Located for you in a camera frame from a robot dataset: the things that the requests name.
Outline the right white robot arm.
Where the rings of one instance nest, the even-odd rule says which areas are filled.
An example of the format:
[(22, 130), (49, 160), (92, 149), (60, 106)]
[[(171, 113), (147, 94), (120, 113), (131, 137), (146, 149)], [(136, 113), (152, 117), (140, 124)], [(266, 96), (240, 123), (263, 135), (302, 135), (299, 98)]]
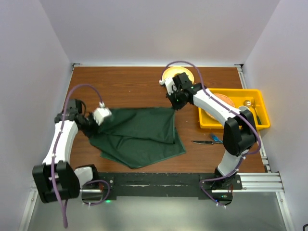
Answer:
[(224, 156), (215, 170), (216, 176), (203, 182), (214, 181), (218, 188), (226, 189), (251, 147), (259, 140), (252, 113), (229, 106), (203, 83), (193, 84), (186, 73), (161, 79), (159, 84), (166, 88), (166, 97), (175, 110), (189, 103), (210, 113), (223, 126)]

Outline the dark green cloth napkin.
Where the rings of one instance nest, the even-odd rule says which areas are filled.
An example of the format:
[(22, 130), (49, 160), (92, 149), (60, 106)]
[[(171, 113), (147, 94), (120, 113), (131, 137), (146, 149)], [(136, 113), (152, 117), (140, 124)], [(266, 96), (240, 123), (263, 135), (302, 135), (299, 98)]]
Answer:
[(111, 113), (89, 138), (101, 157), (137, 169), (186, 153), (173, 108), (112, 108)]

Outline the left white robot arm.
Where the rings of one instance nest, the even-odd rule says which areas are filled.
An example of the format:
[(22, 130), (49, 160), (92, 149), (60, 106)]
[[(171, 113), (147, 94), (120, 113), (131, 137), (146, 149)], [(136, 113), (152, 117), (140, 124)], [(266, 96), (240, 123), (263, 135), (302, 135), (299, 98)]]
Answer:
[(75, 170), (69, 164), (73, 141), (78, 131), (81, 130), (89, 137), (93, 133), (91, 129), (96, 131), (98, 128), (91, 113), (89, 117), (85, 117), (85, 110), (86, 105), (83, 101), (71, 99), (68, 101), (68, 108), (65, 112), (64, 125), (62, 126), (62, 112), (54, 119), (55, 133), (48, 154), (42, 164), (35, 165), (32, 169), (32, 176), (43, 203), (57, 201), (51, 177), (53, 151), (55, 151), (55, 181), (61, 199), (77, 198), (83, 185), (94, 189), (100, 183), (100, 177), (94, 164), (80, 166)]

